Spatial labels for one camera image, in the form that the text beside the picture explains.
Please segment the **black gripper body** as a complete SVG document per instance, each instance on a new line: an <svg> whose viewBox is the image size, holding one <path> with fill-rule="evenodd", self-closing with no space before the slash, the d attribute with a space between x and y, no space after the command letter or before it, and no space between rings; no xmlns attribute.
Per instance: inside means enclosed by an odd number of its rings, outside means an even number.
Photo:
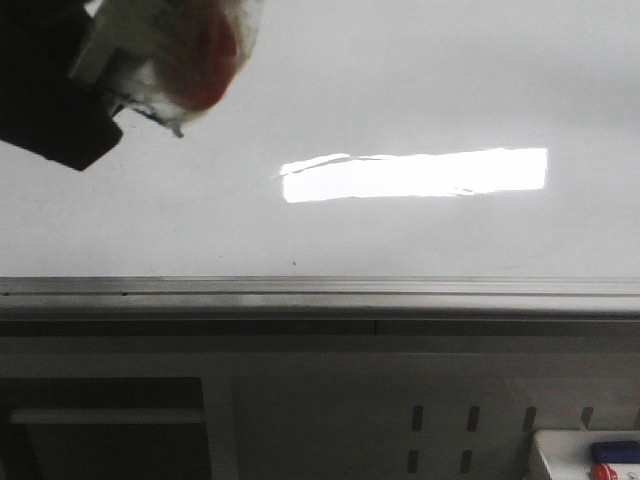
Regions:
<svg viewBox="0 0 640 480"><path fill-rule="evenodd" d="M68 77L90 22L83 1L1 3L1 140L76 171L123 136Z"/></svg>

